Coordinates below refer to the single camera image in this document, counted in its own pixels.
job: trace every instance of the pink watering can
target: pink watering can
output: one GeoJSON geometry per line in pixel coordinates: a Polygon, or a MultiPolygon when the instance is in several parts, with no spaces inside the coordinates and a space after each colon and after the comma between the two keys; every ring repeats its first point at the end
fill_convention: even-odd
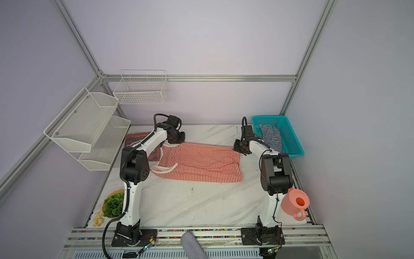
{"type": "Polygon", "coordinates": [[[309,197],[301,190],[289,189],[282,200],[282,210],[296,220],[301,221],[306,218],[305,209],[309,206],[309,197]]]}

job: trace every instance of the mesh shelf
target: mesh shelf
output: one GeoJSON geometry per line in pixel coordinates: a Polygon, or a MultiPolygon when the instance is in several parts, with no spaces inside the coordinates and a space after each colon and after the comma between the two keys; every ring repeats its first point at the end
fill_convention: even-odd
{"type": "Polygon", "coordinates": [[[164,70],[121,70],[113,95],[120,104],[163,104],[168,95],[164,70]]]}
{"type": "Polygon", "coordinates": [[[44,133],[66,152],[91,152],[110,117],[118,99],[100,92],[88,92],[54,132],[44,133]]]}
{"type": "Polygon", "coordinates": [[[89,171],[108,171],[131,121],[112,116],[91,152],[82,153],[77,159],[89,171]]]}

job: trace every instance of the plant pot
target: plant pot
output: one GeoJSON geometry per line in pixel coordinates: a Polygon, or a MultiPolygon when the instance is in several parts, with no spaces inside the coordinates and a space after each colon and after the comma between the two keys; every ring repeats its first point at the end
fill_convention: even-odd
{"type": "MultiPolygon", "coordinates": [[[[111,194],[109,194],[106,198],[105,198],[105,200],[106,199],[109,199],[112,195],[114,195],[114,194],[124,194],[125,193],[125,191],[124,191],[124,189],[119,189],[119,190],[116,190],[116,191],[113,191],[113,192],[111,192],[111,194]]],[[[104,208],[106,208],[106,204],[105,204],[105,202],[102,204],[102,211],[104,211],[104,208]]]]}

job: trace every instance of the teal plastic basket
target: teal plastic basket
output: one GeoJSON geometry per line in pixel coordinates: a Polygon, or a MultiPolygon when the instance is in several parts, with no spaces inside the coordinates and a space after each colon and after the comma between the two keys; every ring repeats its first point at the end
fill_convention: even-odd
{"type": "Polygon", "coordinates": [[[303,156],[303,149],[293,131],[292,125],[285,116],[254,116],[252,118],[253,131],[259,137],[262,137],[262,130],[260,125],[271,126],[277,128],[280,131],[282,137],[283,153],[287,153],[292,159],[294,157],[303,156]]]}

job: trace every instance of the marble tabletop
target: marble tabletop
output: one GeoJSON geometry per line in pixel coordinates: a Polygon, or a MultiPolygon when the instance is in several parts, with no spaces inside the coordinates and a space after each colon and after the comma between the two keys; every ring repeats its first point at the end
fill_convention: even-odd
{"type": "MultiPolygon", "coordinates": [[[[154,126],[131,126],[128,133],[149,132],[154,126]]],[[[240,125],[183,125],[185,140],[192,143],[233,146],[240,138],[240,125]]],[[[94,214],[104,199],[123,189],[119,178],[120,153],[97,201],[87,227],[92,228],[94,214]]],[[[251,155],[240,156],[243,181],[239,183],[206,183],[163,179],[150,174],[144,181],[140,216],[142,227],[187,227],[252,225],[257,221],[266,192],[260,184],[259,160],[251,155]]],[[[284,225],[306,224],[292,216],[279,213],[284,225]]],[[[109,221],[104,217],[105,226],[109,221]]]]}

